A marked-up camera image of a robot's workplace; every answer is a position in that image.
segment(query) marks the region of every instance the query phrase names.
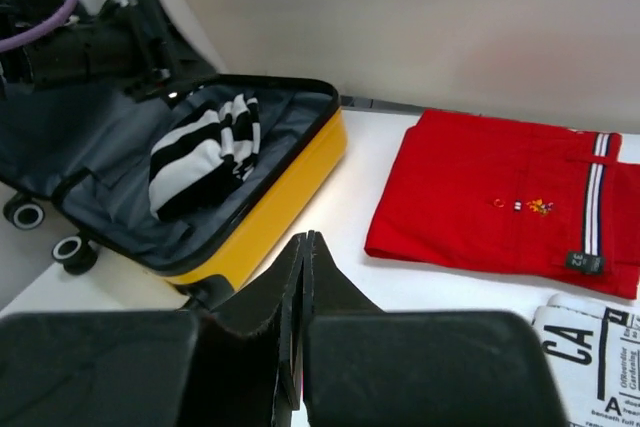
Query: red cloth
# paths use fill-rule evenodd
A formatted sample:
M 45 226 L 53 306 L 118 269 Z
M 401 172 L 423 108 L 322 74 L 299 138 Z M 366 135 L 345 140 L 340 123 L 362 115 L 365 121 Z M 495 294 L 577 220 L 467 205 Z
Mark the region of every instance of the red cloth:
M 640 271 L 640 165 L 621 136 L 442 111 L 410 128 L 366 252 L 539 275 L 629 299 Z M 588 275 L 570 252 L 604 257 Z

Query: suitcase wheel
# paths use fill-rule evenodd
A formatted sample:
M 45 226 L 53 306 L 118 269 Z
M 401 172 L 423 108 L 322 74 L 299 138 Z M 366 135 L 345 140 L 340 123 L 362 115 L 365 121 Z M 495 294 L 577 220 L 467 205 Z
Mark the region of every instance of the suitcase wheel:
M 44 221 L 44 210 L 29 196 L 16 194 L 4 204 L 4 217 L 20 230 L 33 230 Z
M 82 275 L 96 264 L 98 253 L 86 239 L 72 235 L 62 239 L 51 252 L 53 260 L 59 262 L 70 275 Z

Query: black and white stripe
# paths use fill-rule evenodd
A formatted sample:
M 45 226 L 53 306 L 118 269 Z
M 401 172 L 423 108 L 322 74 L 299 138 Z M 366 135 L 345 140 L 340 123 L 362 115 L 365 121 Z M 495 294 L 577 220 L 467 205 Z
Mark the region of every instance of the black and white stripe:
M 205 102 L 151 150 L 151 213 L 172 220 L 224 201 L 253 171 L 260 135 L 255 98 Z
M 593 146 L 593 155 L 606 157 L 610 142 L 610 134 L 598 134 Z M 584 204 L 583 250 L 590 255 L 601 255 L 602 251 L 600 210 L 605 172 L 606 166 L 603 164 L 594 163 L 589 168 Z

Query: black tag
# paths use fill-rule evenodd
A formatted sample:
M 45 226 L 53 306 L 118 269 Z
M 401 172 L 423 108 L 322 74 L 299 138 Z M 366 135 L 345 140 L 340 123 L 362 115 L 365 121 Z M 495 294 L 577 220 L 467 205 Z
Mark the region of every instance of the black tag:
M 585 274 L 600 275 L 604 271 L 604 257 L 584 252 L 569 252 L 565 265 Z

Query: embroidery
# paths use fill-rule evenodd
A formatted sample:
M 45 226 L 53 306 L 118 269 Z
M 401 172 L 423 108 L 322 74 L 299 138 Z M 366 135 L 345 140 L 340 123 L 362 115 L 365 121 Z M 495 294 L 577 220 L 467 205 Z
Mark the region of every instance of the embroidery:
M 527 202 L 529 208 L 540 215 L 547 215 L 553 210 L 553 202 L 544 203 L 542 199 L 532 200 L 531 202 Z

